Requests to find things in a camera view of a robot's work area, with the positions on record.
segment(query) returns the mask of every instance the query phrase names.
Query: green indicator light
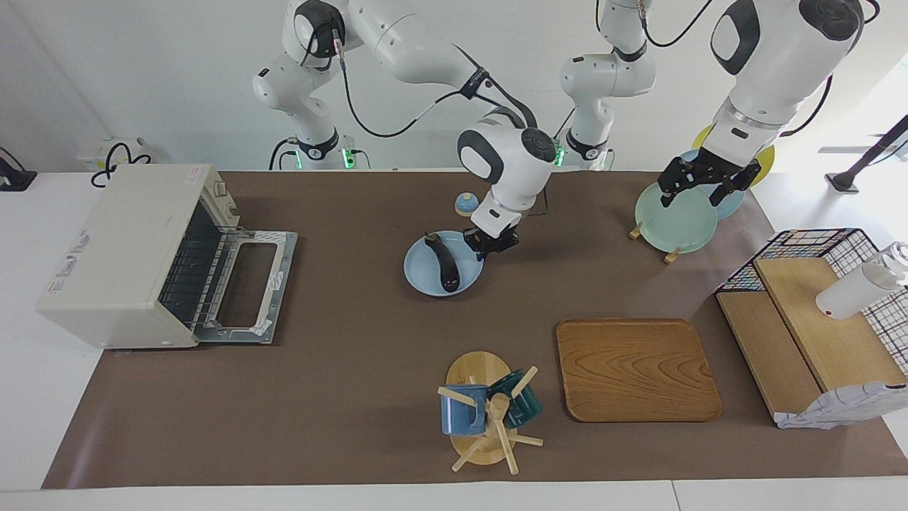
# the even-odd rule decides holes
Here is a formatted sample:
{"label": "green indicator light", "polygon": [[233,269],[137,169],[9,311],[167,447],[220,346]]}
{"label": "green indicator light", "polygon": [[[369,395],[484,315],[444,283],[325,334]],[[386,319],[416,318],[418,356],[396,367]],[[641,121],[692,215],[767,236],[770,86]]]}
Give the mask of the green indicator light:
{"label": "green indicator light", "polygon": [[350,149],[343,150],[343,164],[347,168],[353,168],[356,166],[356,156],[350,152]]}

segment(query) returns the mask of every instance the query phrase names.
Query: wooden peg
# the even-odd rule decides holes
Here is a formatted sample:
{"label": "wooden peg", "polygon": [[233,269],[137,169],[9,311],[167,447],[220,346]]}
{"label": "wooden peg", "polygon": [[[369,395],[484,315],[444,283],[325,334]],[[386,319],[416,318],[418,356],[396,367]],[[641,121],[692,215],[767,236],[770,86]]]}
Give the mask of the wooden peg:
{"label": "wooden peg", "polygon": [[630,234],[628,234],[627,236],[630,237],[630,239],[637,239],[637,238],[639,238],[639,237],[640,237],[640,229],[641,229],[642,227],[643,227],[643,222],[637,222],[637,226],[634,227],[634,230],[632,230],[632,231],[630,232]]}
{"label": "wooden peg", "polygon": [[665,262],[665,264],[667,264],[667,265],[671,265],[672,263],[675,262],[675,259],[678,259],[678,255],[680,255],[680,254],[681,254],[681,247],[678,247],[675,249],[674,252],[672,252],[669,255],[666,255],[666,258],[663,259],[663,262]]}
{"label": "wooden peg", "polygon": [[523,389],[529,385],[529,380],[533,379],[533,376],[539,372],[539,369],[536,366],[532,366],[527,373],[520,378],[520,381],[514,386],[514,390],[511,391],[511,397],[520,396],[520,393],[523,392]]}
{"label": "wooden peg", "polygon": [[495,429],[498,431],[498,440],[501,441],[501,448],[505,452],[505,458],[508,460],[508,470],[512,476],[516,476],[520,469],[517,467],[517,459],[514,458],[514,452],[511,451],[510,441],[508,440],[508,430],[502,420],[508,412],[510,399],[504,394],[495,394],[490,402],[492,422],[495,423]]}
{"label": "wooden peg", "polygon": [[476,454],[476,451],[479,450],[479,446],[481,446],[485,441],[486,437],[484,436],[477,438],[476,441],[473,442],[466,451],[464,451],[463,455],[461,455],[460,458],[456,462],[454,462],[454,465],[451,466],[451,470],[457,472],[458,470],[463,468],[463,466],[466,465],[469,461],[469,457]]}
{"label": "wooden peg", "polygon": [[477,404],[476,400],[474,400],[472,397],[464,396],[460,392],[454,392],[453,390],[443,387],[443,386],[439,387],[439,396],[448,397],[450,399],[453,399],[454,401],[463,403],[464,405],[467,405],[467,406],[472,406],[474,408],[479,407],[479,404]]}
{"label": "wooden peg", "polygon": [[518,444],[527,444],[528,446],[542,447],[543,440],[542,438],[534,438],[532,436],[522,436],[522,435],[508,435],[508,440],[511,442],[517,442]]}

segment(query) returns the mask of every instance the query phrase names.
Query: eggplant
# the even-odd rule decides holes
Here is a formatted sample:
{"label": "eggplant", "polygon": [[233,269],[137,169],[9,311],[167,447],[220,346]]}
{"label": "eggplant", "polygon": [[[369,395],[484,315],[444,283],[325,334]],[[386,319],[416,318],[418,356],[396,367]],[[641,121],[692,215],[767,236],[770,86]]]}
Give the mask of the eggplant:
{"label": "eggplant", "polygon": [[460,272],[457,270],[457,263],[454,261],[454,256],[451,255],[451,252],[441,240],[441,236],[439,236],[438,233],[432,233],[422,238],[422,241],[432,249],[432,252],[435,253],[435,257],[439,260],[442,289],[448,293],[457,291],[458,287],[460,287]]}

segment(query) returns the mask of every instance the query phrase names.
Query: mint green plate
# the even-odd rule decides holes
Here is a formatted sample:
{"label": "mint green plate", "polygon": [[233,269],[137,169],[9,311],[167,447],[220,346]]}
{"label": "mint green plate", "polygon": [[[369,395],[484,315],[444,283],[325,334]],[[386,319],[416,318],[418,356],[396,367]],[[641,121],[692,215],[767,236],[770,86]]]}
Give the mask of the mint green plate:
{"label": "mint green plate", "polygon": [[719,215],[709,196],[700,187],[676,195],[669,207],[663,207],[662,190],[653,183],[640,194],[634,217],[640,234],[646,241],[663,252],[672,253],[681,248],[687,254],[703,248],[713,239]]}

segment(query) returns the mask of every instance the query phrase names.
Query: dark green mug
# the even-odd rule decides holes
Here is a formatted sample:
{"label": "dark green mug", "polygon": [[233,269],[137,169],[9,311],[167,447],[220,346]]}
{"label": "dark green mug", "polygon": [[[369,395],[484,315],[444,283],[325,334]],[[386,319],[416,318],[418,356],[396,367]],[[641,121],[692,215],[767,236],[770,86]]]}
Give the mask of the dark green mug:
{"label": "dark green mug", "polygon": [[523,369],[518,369],[489,386],[489,399],[495,394],[504,394],[510,399],[508,413],[503,421],[508,429],[516,429],[525,425],[542,411],[542,404],[536,399],[536,395],[533,394],[533,389],[529,385],[523,387],[523,392],[517,397],[511,397],[511,391],[521,379],[523,379]]}

